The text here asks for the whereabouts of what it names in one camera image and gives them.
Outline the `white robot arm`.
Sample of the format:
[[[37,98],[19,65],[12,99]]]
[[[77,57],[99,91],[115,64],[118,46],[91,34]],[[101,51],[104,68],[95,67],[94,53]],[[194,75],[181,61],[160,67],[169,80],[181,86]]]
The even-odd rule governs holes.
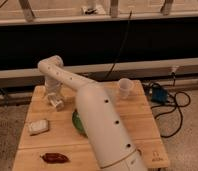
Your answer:
[[[39,71],[77,91],[75,104],[101,171],[148,171],[104,87],[60,67],[59,56],[41,60]]]

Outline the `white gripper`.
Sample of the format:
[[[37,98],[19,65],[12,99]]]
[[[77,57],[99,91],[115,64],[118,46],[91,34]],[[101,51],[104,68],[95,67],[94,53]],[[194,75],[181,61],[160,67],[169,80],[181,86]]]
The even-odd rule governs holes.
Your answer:
[[[46,76],[45,90],[48,94],[47,98],[50,104],[53,106],[58,106],[61,103],[61,100],[57,97],[56,94],[59,94],[61,91],[61,83],[51,77]]]

